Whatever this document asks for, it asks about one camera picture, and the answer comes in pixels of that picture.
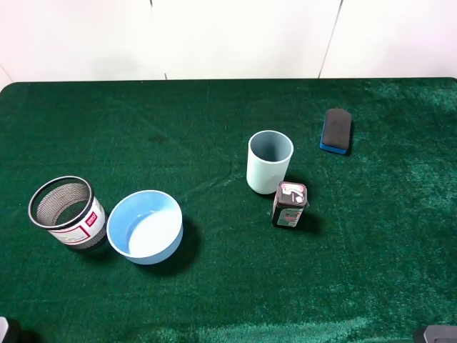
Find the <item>plastic cup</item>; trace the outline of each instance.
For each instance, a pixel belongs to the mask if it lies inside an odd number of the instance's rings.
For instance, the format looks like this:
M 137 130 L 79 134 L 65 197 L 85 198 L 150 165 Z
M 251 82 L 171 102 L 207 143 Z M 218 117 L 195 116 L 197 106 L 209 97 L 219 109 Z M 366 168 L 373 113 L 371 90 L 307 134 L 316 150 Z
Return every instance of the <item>plastic cup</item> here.
M 248 143 L 248 185 L 259 194 L 276 192 L 292 154 L 292 141 L 285 134 L 269 130 L 254 134 Z

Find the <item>green fabric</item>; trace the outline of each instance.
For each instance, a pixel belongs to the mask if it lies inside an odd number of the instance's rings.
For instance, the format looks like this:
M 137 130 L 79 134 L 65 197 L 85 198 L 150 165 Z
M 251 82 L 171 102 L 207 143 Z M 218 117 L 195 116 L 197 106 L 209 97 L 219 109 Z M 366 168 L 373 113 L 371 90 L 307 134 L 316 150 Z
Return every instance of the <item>green fabric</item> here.
M 353 115 L 350 156 L 319 149 Z M 0 94 L 0 315 L 44 342 L 387 342 L 457 324 L 452 79 L 12 84 Z M 249 137 L 295 145 L 299 230 L 245 180 Z M 107 211 L 160 189 L 179 250 L 142 268 L 106 243 L 69 251 L 29 222 L 44 182 L 88 179 Z

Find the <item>light blue bowl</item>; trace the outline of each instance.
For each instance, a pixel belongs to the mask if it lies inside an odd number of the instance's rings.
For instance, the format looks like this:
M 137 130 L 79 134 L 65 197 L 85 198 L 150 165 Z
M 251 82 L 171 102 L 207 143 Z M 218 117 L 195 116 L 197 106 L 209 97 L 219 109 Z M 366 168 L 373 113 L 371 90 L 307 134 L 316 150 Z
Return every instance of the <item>light blue bowl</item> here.
M 108 219 L 109 243 L 126 259 L 155 264 L 169 258 L 183 237 L 181 208 L 160 191 L 141 191 L 122 199 Z

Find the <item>black container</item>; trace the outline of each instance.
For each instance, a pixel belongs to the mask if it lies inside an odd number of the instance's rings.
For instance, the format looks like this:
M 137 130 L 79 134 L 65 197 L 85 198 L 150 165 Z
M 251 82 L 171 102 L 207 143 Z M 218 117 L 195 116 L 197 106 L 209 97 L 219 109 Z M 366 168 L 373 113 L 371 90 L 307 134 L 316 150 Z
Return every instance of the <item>black container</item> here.
M 282 181 L 274 197 L 271 223 L 275 227 L 296 227 L 308 206 L 308 190 L 304 184 Z

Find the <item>red and white label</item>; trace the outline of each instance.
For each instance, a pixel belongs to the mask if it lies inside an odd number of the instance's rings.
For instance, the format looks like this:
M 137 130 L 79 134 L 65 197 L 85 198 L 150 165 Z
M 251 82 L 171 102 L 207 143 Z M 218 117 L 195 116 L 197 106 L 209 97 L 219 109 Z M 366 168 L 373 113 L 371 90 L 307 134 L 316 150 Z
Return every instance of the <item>red and white label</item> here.
M 77 224 L 63 230 L 48 231 L 60 242 L 75 245 L 87 242 L 91 237 L 100 232 L 105 224 L 105 211 L 99 201 L 94 197 L 92 207 L 87 215 Z
M 95 212 L 92 212 L 89 218 L 86 220 L 86 224 L 88 227 L 91 227 L 92 224 L 97 220 L 97 215 Z

